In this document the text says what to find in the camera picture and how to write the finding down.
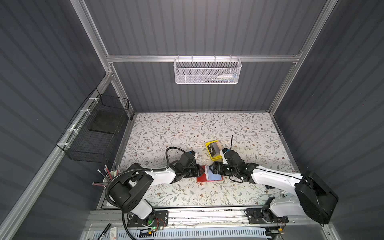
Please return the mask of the red leather card holder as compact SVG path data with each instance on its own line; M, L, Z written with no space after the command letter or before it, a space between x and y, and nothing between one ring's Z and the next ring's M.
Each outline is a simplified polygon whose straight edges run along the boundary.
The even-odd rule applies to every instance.
M203 166L205 172L202 176L197 178L198 183L205 183L205 182L218 182L222 181L224 177L222 175L214 174L208 166Z

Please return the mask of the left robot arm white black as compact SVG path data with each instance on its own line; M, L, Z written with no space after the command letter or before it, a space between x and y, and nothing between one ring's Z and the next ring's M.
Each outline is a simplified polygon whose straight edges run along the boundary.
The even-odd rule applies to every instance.
M199 178L205 168L196 163L196 153L186 152L177 147L166 149L167 164L163 168L143 168L140 164L131 165L116 175L106 186L105 199L122 213L133 214L142 224L149 226L155 219L156 211L144 199L148 189L161 184L175 184L182 179Z

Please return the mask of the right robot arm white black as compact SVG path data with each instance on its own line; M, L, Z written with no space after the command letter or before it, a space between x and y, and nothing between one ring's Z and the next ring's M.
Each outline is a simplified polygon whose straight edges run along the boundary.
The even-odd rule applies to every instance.
M245 163L237 152L228 149L222 151L222 159L210 165L214 174L287 193L285 197L268 198L262 206L258 216L266 223L288 216L307 216L320 225L329 224L339 197L316 173L292 174Z

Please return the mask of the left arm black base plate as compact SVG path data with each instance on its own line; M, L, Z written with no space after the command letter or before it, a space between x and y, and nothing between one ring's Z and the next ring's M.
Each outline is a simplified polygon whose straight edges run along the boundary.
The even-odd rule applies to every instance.
M139 218L137 215L128 214L127 226L130 228L139 227L166 227L168 225L169 211L154 210L145 219Z

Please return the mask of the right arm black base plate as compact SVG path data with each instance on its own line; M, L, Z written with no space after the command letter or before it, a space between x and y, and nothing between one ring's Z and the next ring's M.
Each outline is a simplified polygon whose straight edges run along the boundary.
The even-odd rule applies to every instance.
M289 222L287 216L279 218L270 210L262 208L247 208L245 214L250 224L286 224Z

